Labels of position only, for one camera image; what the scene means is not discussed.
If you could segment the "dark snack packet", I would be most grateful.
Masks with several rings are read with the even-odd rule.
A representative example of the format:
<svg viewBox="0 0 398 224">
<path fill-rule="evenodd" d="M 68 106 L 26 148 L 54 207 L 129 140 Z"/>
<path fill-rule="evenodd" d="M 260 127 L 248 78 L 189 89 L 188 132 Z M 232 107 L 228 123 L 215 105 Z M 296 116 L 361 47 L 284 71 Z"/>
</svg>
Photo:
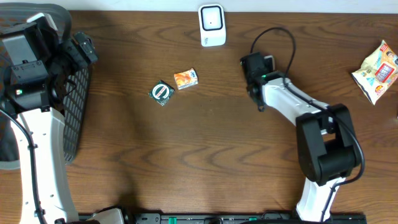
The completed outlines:
<svg viewBox="0 0 398 224">
<path fill-rule="evenodd" d="M 150 90 L 149 96 L 161 106 L 165 106 L 174 95 L 175 90 L 163 80 L 159 80 Z"/>
</svg>

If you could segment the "orange snack packet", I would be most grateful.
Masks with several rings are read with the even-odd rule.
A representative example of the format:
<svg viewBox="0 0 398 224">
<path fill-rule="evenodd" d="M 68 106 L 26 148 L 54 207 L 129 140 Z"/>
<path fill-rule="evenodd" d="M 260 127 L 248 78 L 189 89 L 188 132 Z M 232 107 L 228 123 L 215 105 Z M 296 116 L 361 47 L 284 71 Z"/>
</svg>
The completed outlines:
<svg viewBox="0 0 398 224">
<path fill-rule="evenodd" d="M 198 76 L 194 68 L 184 72 L 175 73 L 174 80 L 179 90 L 198 84 Z"/>
</svg>

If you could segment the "yellow snack packet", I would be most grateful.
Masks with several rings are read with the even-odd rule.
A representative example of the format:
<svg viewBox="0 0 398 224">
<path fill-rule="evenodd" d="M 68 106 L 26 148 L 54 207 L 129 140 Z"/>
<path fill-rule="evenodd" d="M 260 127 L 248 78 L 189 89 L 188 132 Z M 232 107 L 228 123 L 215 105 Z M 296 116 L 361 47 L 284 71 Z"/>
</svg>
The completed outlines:
<svg viewBox="0 0 398 224">
<path fill-rule="evenodd" d="M 397 80 L 397 55 L 385 40 L 351 73 L 354 81 L 373 104 Z"/>
</svg>

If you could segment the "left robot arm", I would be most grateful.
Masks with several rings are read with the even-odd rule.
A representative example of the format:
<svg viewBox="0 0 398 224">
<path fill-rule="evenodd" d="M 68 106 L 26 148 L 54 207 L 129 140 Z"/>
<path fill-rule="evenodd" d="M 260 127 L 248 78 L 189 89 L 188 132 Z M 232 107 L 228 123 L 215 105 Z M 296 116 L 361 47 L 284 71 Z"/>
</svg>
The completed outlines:
<svg viewBox="0 0 398 224">
<path fill-rule="evenodd" d="M 22 181 L 21 223 L 80 223 L 69 189 L 63 138 L 71 76 L 98 60 L 84 33 L 58 36 L 52 16 L 37 13 L 6 29 L 11 59 L 4 74 L 1 113 L 17 140 Z"/>
</svg>

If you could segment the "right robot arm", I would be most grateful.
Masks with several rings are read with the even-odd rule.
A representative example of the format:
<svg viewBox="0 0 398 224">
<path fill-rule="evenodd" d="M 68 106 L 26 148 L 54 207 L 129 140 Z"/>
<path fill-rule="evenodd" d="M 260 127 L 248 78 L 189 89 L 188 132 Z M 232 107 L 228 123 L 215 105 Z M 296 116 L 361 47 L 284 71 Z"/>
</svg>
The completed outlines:
<svg viewBox="0 0 398 224">
<path fill-rule="evenodd" d="M 342 185 L 364 172 L 364 154 L 345 105 L 328 105 L 299 90 L 275 70 L 273 56 L 251 53 L 240 59 L 248 95 L 259 111 L 273 108 L 296 130 L 298 163 L 305 176 L 295 211 L 299 220 L 327 222 Z"/>
</svg>

